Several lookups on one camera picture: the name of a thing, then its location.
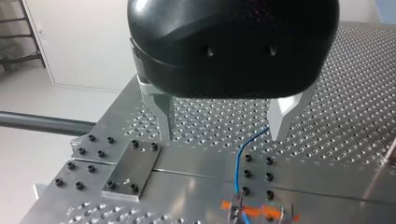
black bolt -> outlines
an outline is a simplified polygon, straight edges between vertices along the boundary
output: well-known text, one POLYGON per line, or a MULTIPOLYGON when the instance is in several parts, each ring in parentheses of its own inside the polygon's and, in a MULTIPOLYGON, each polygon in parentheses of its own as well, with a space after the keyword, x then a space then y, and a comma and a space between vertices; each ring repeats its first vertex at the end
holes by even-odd
POLYGON ((132 140, 131 144, 133 147, 139 147, 139 142, 137 142, 137 140, 132 140))
POLYGON ((96 170, 96 168, 95 168, 94 165, 89 165, 88 166, 88 172, 93 173, 93 172, 95 172, 95 170, 96 170))
POLYGON ((271 173, 267 173, 265 174, 265 179, 267 179, 268 181, 272 181, 274 179, 274 175, 271 173))
POLYGON ((108 182, 107 182, 107 186, 108 186, 110 189, 114 189, 114 188, 116 187, 116 183, 114 183, 113 181, 108 181, 108 182))
POLYGON ((137 193, 139 191, 139 186, 137 186, 137 184, 132 184, 131 190, 133 193, 137 193))
POLYGON ((98 157, 103 158, 106 155, 106 153, 103 150, 98 151, 98 157))
POLYGON ((251 161, 251 156, 250 155, 245 155, 245 161, 251 161))
POLYGON ((109 144, 113 144, 115 141, 114 141, 114 138, 108 137, 108 138, 107 138, 107 142, 108 142, 109 144))
POLYGON ((64 184, 64 181, 61 178, 55 179, 55 185, 61 187, 64 184))
POLYGON ((248 187, 242 187, 242 194, 244 196, 248 196, 250 193, 250 189, 248 187))
POLYGON ((73 170, 75 167, 76 165, 72 161, 67 163, 67 168, 69 168, 69 170, 73 170))
POLYGON ((151 143, 151 150, 157 151, 158 149, 158 144, 157 143, 151 143))
POLYGON ((78 153, 79 153, 80 155, 84 155, 86 152, 87 152, 87 151, 85 150, 84 147, 79 147, 79 148, 78 148, 78 153))
POLYGON ((95 135, 90 134, 90 135, 88 135, 88 139, 90 139, 90 141, 93 142, 96 140, 96 137, 95 137, 95 135))
POLYGON ((271 190, 267 190, 267 199, 272 201, 274 199, 274 197, 275 197, 274 192, 271 190))
POLYGON ((79 190, 84 189, 84 184, 82 182, 78 181, 75 186, 76 186, 76 189, 79 189, 79 190))
POLYGON ((267 165, 272 165, 274 163, 274 160, 271 157, 267 157, 265 161, 267 162, 267 165))
POLYGON ((251 177, 251 172, 249 170, 244 170, 245 177, 251 177))

orange component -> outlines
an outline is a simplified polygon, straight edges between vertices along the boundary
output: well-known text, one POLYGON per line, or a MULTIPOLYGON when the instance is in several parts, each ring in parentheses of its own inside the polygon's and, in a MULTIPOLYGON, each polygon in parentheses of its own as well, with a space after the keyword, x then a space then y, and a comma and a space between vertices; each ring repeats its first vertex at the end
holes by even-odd
MULTIPOLYGON (((221 209, 231 209, 231 203, 227 201, 222 201, 221 209)), ((249 217, 259 217, 261 214, 263 214, 265 217, 281 219, 282 216, 282 212, 279 208, 265 204, 262 205, 262 208, 244 206, 242 211, 246 212, 249 217)), ((294 221, 298 221, 300 219, 300 215, 294 216, 292 219, 294 221)))
POLYGON ((274 219, 280 219, 282 216, 282 212, 280 211, 279 208, 275 208, 273 206, 269 206, 269 205, 262 205, 262 213, 266 216, 266 217, 271 217, 274 219))
MULTIPOLYGON (((230 202, 223 201, 221 203, 221 209, 230 209, 230 208, 231 208, 230 202)), ((250 206, 244 206, 242 208, 242 211, 244 211, 249 217, 259 217, 262 214, 260 208, 255 208, 250 206)))

cable connector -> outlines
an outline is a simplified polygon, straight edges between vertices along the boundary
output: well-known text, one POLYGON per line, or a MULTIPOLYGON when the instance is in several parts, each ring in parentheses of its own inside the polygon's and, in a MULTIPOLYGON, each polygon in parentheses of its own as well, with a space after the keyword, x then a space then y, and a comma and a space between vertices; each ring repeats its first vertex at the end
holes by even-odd
POLYGON ((242 196, 235 194, 231 199, 231 207, 229 220, 230 224, 242 224, 241 213, 242 213, 242 196))

white wall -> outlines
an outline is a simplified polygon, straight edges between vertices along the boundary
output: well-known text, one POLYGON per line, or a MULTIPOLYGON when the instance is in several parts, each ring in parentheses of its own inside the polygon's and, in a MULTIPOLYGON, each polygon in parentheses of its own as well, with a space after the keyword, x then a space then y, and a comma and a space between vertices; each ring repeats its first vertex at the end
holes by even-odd
POLYGON ((380 23, 375 0, 340 0, 341 21, 380 23))
POLYGON ((136 73, 127 0, 25 0, 55 85, 120 91, 136 73))

aluminum surface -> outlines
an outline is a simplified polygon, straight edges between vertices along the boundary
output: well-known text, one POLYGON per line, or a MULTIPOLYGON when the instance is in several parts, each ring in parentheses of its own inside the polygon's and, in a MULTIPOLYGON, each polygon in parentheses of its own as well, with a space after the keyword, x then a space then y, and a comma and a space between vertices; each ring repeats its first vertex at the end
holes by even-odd
MULTIPOLYGON (((228 211, 220 208, 223 200, 230 201, 233 184, 214 178, 155 172, 139 203, 101 198, 101 191, 114 166, 95 164, 97 173, 86 167, 93 164, 76 161, 76 170, 66 167, 57 175, 65 185, 51 183, 37 200, 22 224, 32 223, 226 223, 228 211), (84 190, 74 183, 83 181, 84 190)), ((244 204, 262 204, 293 209, 300 214, 299 223, 393 223, 395 205, 365 203, 356 200, 306 194, 283 189, 270 189, 275 198, 266 199, 269 189, 249 185, 251 194, 244 204)), ((252 223, 268 223, 263 216, 251 218, 252 223)))
MULTIPOLYGON (((294 119, 287 140, 272 142, 266 134, 248 146, 253 160, 242 161, 241 171, 249 169, 252 177, 240 177, 241 186, 252 191, 247 204, 260 206, 264 192, 273 189, 278 203, 294 204, 302 223, 392 223, 396 167, 381 164, 396 136, 395 41, 394 27, 341 23, 313 99, 294 119), (266 165, 266 157, 274 164, 266 165), (265 179, 267 172, 273 181, 265 179)), ((224 223, 227 212, 218 202, 231 199, 235 153, 268 125, 268 105, 267 100, 175 99, 174 140, 163 143, 142 200, 101 199, 102 186, 130 141, 160 139, 134 78, 92 129, 96 140, 84 138, 78 145, 87 153, 73 154, 77 167, 94 161, 98 173, 63 169, 59 176, 66 185, 50 185, 22 223, 73 223, 73 218, 86 223, 89 217, 99 217, 98 223, 224 223), (108 143, 108 137, 115 142, 108 143), (99 150, 106 157, 98 157, 99 150), (77 180, 83 180, 84 190, 74 187, 77 180), (84 210, 86 202, 85 207, 106 204, 108 210, 84 210), (140 212, 127 218, 132 211, 140 212)))
POLYGON ((162 147, 152 142, 130 144, 103 187, 104 196, 138 202, 149 181, 162 147))
MULTIPOLYGON (((394 27, 342 23, 312 102, 294 119, 286 142, 269 134, 250 144, 247 153, 255 178, 325 195, 395 203, 394 166, 381 166, 396 135, 396 32, 394 27), (264 159, 273 157, 276 166, 264 159)), ((174 140, 166 143, 155 169, 232 180, 235 152, 268 124, 267 100, 175 99, 174 140)), ((97 141, 85 139, 79 160, 115 164, 132 139, 159 140, 156 119, 143 106, 136 78, 92 129, 97 141), (111 135, 116 144, 106 138, 111 135), (98 158, 105 150, 106 158, 98 158)))

